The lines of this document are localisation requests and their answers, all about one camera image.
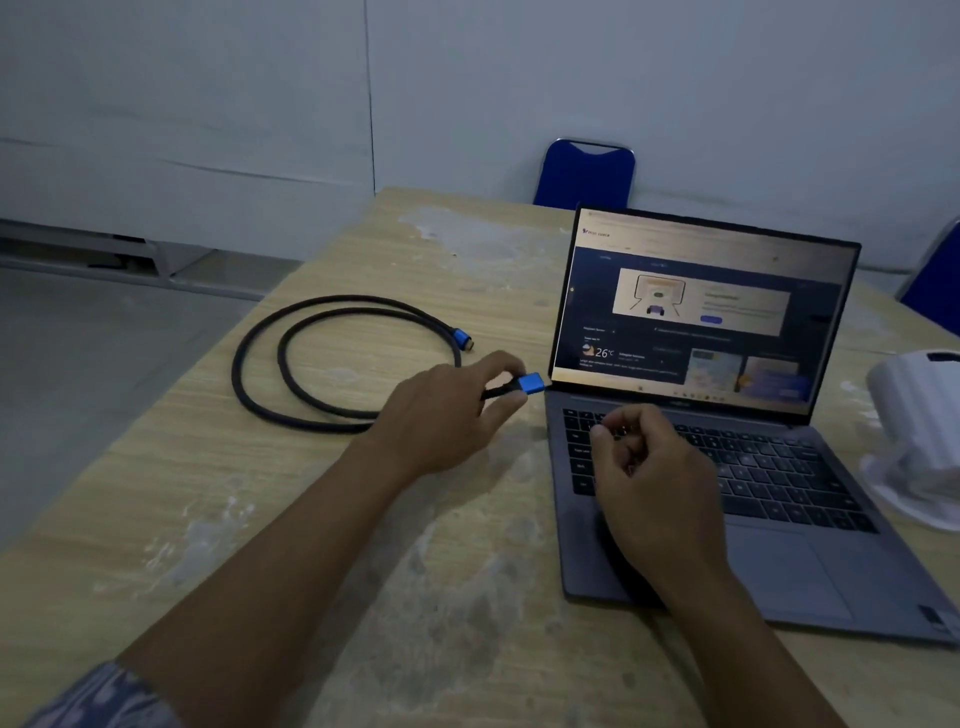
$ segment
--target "table surface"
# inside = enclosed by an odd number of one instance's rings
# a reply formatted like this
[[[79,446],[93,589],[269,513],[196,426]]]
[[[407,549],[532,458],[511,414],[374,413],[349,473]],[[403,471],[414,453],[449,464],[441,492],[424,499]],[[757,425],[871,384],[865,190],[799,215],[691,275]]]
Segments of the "table surface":
[[[572,213],[386,190],[91,465],[0,556],[0,725],[110,659],[269,522],[338,456],[343,436],[243,410],[229,363],[243,333],[305,298],[366,292],[413,303],[546,372]],[[276,370],[270,331],[246,381],[313,417]],[[960,340],[855,284],[814,424],[854,469],[882,442],[864,376],[891,352]],[[400,379],[446,361],[420,327],[334,319],[291,346],[324,400],[376,409]],[[956,602],[960,538],[888,516]],[[781,630],[851,726],[960,725],[960,653]],[[700,726],[693,663],[669,618],[568,603],[560,585],[542,398],[491,447],[405,494],[318,633],[288,722],[305,725]]]

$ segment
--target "hand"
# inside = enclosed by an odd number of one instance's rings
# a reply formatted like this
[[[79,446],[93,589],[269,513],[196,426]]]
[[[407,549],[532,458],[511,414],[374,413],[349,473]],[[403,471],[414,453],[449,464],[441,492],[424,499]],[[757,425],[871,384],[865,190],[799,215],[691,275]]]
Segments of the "hand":
[[[615,442],[619,427],[630,434]],[[705,577],[732,575],[716,469],[656,406],[614,410],[590,440],[597,500],[613,539],[668,606]]]
[[[441,364],[400,382],[380,416],[362,437],[376,456],[392,456],[416,479],[460,465],[485,448],[496,431],[527,401],[516,391],[480,401],[487,382],[510,372],[526,374],[512,354],[494,352],[468,367]]]

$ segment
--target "laptop screen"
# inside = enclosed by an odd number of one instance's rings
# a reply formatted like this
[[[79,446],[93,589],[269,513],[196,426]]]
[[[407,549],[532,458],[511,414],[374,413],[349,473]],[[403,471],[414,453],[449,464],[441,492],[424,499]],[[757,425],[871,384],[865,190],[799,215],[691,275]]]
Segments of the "laptop screen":
[[[581,209],[551,378],[809,414],[859,246],[661,217]]]

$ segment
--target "laptop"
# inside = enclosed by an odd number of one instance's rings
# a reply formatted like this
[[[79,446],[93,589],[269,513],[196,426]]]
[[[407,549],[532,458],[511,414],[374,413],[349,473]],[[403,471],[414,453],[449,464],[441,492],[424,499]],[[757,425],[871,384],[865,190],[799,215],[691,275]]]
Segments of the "laptop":
[[[659,604],[605,529],[588,436],[649,401],[716,464],[730,562],[766,619],[958,642],[956,608],[810,426],[859,251],[577,210],[545,395],[568,597]]]

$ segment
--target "patterned sleeve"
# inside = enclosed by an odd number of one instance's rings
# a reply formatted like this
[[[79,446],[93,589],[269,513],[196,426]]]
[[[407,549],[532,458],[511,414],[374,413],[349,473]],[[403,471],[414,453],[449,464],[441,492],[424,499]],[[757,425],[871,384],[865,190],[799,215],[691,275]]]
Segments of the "patterned sleeve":
[[[173,709],[115,663],[95,667],[23,728],[184,728]]]

